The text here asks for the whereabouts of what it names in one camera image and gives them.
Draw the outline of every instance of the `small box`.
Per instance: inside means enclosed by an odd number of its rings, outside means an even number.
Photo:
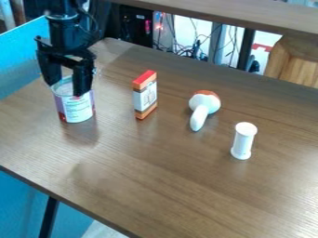
[[[147,71],[133,81],[135,115],[142,120],[157,107],[157,73]]]

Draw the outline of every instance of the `white cylinder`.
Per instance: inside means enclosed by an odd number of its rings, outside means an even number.
[[[235,138],[231,154],[238,160],[247,160],[251,157],[251,149],[258,128],[251,123],[239,123],[235,126]]]

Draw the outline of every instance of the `black pole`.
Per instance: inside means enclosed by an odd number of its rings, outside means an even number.
[[[49,197],[46,205],[46,212],[43,217],[39,238],[49,238],[53,231],[55,216],[59,208],[59,201]]]
[[[237,69],[247,71],[249,57],[251,55],[252,46],[254,43],[255,30],[245,29],[243,36],[243,43],[241,46],[240,57],[237,63]]]

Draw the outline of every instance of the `toy mushroom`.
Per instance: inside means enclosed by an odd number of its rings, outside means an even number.
[[[194,93],[189,106],[194,111],[190,119],[190,127],[193,131],[199,131],[205,124],[207,116],[220,109],[221,102],[216,93],[200,90]]]

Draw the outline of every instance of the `blue panel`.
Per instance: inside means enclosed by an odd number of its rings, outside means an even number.
[[[65,204],[60,204],[52,238],[79,238],[85,233],[92,222],[92,218]]]
[[[40,76],[35,56],[37,35],[49,36],[45,17],[0,34],[0,99]]]
[[[0,237],[37,237],[47,196],[0,172]]]

